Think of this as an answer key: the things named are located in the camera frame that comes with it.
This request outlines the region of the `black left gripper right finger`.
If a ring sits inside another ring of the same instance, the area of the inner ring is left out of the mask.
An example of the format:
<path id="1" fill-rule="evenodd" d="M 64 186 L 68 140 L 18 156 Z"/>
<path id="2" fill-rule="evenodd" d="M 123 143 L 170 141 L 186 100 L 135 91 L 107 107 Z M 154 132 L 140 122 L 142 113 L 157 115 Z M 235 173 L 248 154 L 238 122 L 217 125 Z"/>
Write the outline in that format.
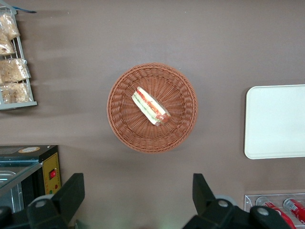
<path id="1" fill-rule="evenodd" d="M 272 208 L 254 206 L 249 212 L 229 200 L 216 198 L 203 174 L 193 174 L 193 203 L 197 214 L 184 229 L 290 229 L 291 226 Z"/>

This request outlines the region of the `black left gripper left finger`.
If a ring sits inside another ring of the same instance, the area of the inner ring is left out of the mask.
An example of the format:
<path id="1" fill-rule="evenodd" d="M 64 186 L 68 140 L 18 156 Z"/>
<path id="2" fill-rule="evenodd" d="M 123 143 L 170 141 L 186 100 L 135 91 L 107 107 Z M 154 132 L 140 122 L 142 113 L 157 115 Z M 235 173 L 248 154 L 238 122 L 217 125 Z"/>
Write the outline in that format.
<path id="1" fill-rule="evenodd" d="M 73 174 L 53 196 L 41 196 L 13 213 L 1 206 L 2 229 L 67 229 L 85 197 L 84 175 Z"/>

